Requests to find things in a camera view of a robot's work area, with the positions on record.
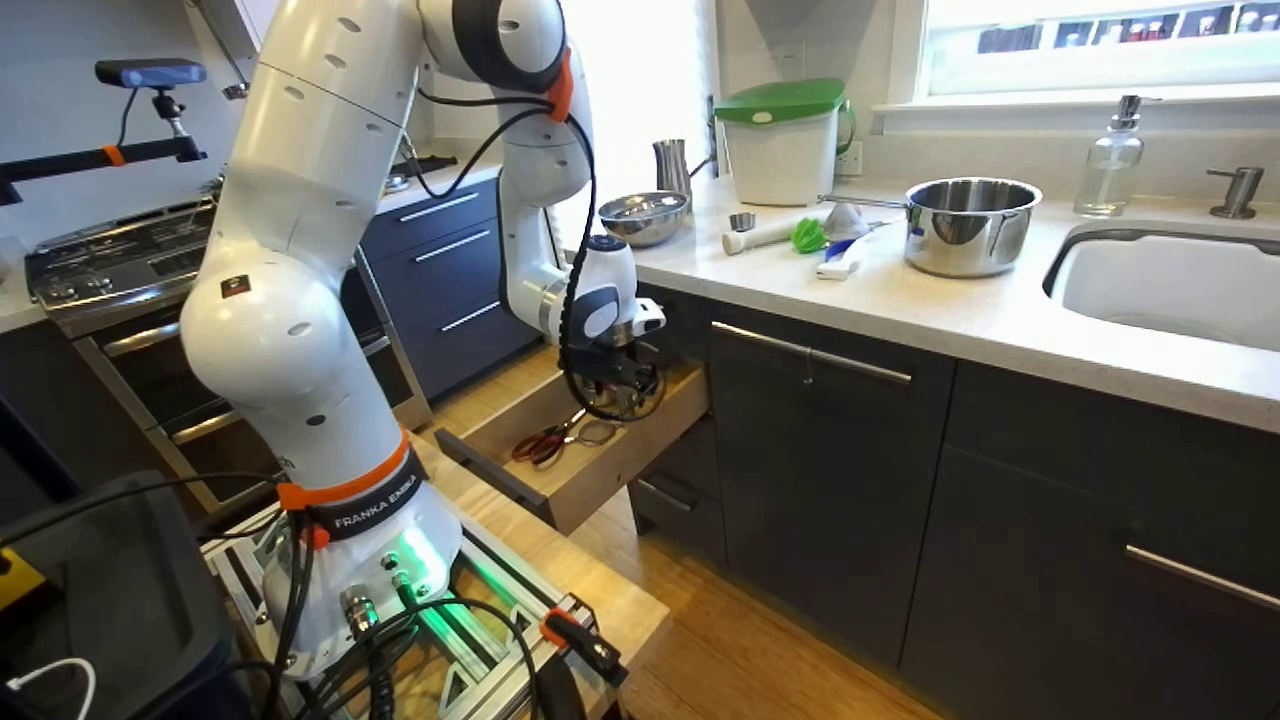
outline faucet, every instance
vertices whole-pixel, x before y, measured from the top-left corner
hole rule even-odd
[[[1222,172],[1212,167],[1208,176],[1233,176],[1224,203],[1212,203],[1212,214],[1227,214],[1227,219],[1254,219],[1258,211],[1247,207],[1258,197],[1258,182],[1264,180],[1260,162],[1240,162],[1235,172]]]

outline window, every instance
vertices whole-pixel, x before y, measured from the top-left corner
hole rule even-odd
[[[1280,0],[931,0],[923,94],[1280,87]]]

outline green sponge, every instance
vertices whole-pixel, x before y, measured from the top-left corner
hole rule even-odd
[[[799,253],[799,256],[812,256],[812,253],[823,253],[830,248],[830,225],[823,219],[799,219],[795,229],[794,229],[794,248]]]

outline sink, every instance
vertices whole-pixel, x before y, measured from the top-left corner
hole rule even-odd
[[[1280,236],[1227,225],[1075,225],[1045,292],[1080,317],[1280,350]]]

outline dark gray cabinet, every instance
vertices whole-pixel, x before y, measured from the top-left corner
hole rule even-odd
[[[495,366],[541,336],[506,309],[495,180],[386,211],[366,261],[427,395]]]
[[[642,531],[656,531],[712,566],[726,562],[726,493],[712,421],[692,422],[630,493]]]
[[[904,680],[978,720],[1276,716],[1276,466],[1260,431],[961,366]]]
[[[709,382],[729,573],[895,669],[953,365],[722,313]]]
[[[0,336],[0,524],[117,476],[156,466],[140,428],[53,323]]]

